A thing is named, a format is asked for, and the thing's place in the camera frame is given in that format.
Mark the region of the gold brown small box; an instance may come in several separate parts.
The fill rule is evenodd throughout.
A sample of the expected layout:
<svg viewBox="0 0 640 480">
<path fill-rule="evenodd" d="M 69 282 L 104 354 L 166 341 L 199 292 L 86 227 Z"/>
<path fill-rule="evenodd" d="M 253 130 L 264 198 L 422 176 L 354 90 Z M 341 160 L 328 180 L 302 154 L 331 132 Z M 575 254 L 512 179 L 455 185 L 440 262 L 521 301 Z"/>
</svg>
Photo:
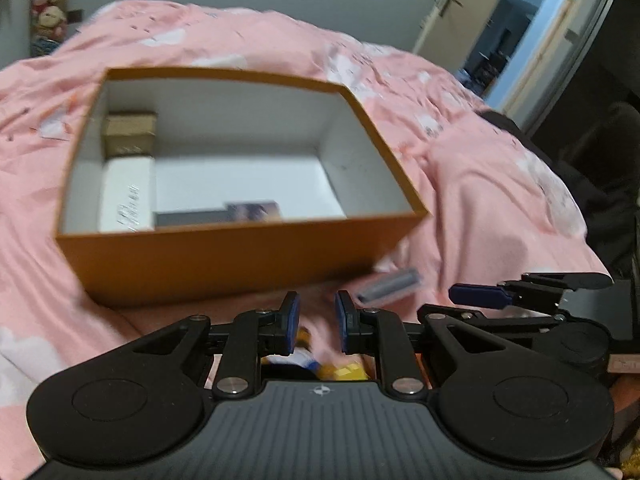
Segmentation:
<svg viewBox="0 0 640 480">
<path fill-rule="evenodd" d="M 109 114 L 102 131 L 104 155 L 152 156 L 155 136 L 155 114 Z"/>
</svg>

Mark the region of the pink card wallet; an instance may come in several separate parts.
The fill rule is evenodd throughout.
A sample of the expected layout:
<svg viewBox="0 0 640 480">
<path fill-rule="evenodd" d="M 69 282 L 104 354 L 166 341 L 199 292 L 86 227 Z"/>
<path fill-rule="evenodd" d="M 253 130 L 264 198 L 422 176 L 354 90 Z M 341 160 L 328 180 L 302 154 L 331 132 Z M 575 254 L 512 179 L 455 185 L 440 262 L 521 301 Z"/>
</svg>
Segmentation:
<svg viewBox="0 0 640 480">
<path fill-rule="evenodd" d="M 420 287 L 421 281 L 422 276 L 415 268 L 381 274 L 360 287 L 356 298 L 363 306 L 382 306 L 411 295 Z"/>
</svg>

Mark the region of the orange cardboard storage box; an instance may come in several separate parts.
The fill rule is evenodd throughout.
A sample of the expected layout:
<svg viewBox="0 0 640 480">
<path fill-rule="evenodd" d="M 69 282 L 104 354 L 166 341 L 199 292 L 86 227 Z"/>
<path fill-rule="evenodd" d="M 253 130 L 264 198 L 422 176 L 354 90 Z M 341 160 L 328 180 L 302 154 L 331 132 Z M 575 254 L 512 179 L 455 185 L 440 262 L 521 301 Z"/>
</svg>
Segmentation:
<svg viewBox="0 0 640 480">
<path fill-rule="evenodd" d="M 275 202 L 281 219 L 99 231 L 109 114 L 156 115 L 155 213 Z M 369 272 L 426 217 L 340 84 L 245 70 L 113 68 L 68 163 L 55 238 L 111 308 L 183 304 Z"/>
</svg>

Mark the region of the brown dog plush toy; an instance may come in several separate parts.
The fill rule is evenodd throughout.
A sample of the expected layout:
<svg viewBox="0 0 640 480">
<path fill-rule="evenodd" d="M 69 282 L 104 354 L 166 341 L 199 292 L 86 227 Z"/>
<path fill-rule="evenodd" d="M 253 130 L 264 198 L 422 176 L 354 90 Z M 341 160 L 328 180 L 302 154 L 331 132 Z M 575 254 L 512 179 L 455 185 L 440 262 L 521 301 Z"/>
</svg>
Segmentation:
<svg viewBox="0 0 640 480">
<path fill-rule="evenodd" d="M 293 365 L 309 370 L 316 374 L 320 370 L 320 363 L 314 358 L 311 351 L 311 333 L 306 327 L 301 327 L 296 334 L 295 344 L 288 356 L 265 356 L 262 365 Z"/>
</svg>

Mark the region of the white long box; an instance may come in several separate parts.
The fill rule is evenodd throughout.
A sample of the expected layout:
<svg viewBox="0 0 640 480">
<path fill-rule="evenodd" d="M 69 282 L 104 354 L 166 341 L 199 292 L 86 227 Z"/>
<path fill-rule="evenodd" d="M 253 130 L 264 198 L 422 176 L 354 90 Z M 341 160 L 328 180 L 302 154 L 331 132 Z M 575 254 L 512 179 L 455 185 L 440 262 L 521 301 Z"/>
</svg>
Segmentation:
<svg viewBox="0 0 640 480">
<path fill-rule="evenodd" d="M 150 156 L 115 157 L 104 166 L 99 231 L 153 231 L 155 160 Z"/>
</svg>

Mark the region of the yellow plush toy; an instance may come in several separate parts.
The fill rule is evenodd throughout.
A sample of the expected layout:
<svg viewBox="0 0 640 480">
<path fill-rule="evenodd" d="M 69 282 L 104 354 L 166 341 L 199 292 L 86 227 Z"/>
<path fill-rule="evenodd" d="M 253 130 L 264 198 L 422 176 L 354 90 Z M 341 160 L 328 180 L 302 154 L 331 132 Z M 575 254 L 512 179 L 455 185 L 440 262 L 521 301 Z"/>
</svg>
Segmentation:
<svg viewBox="0 0 640 480">
<path fill-rule="evenodd" d="M 365 382 L 370 379 L 366 368 L 356 362 L 342 366 L 321 365 L 318 377 L 326 382 Z"/>
</svg>

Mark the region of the black textured case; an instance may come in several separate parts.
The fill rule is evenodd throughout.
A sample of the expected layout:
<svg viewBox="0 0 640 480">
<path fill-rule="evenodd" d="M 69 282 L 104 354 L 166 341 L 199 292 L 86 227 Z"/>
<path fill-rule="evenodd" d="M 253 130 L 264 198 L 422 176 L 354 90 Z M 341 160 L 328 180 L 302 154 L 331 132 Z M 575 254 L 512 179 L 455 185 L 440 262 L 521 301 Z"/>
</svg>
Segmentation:
<svg viewBox="0 0 640 480">
<path fill-rule="evenodd" d="M 190 210 L 157 212 L 154 216 L 154 226 L 157 229 L 170 226 L 200 226 L 201 224 L 227 223 L 231 221 L 231 214 L 227 209 Z"/>
</svg>

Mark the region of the hanging plush toy organizer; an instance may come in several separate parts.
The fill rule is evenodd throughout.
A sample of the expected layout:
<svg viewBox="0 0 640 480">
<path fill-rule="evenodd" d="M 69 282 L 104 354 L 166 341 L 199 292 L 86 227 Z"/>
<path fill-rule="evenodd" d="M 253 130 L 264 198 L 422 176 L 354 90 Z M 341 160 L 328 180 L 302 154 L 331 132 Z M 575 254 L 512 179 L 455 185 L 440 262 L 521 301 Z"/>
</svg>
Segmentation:
<svg viewBox="0 0 640 480">
<path fill-rule="evenodd" d="M 32 0 L 30 16 L 30 56 L 51 54 L 66 36 L 68 0 Z"/>
</svg>

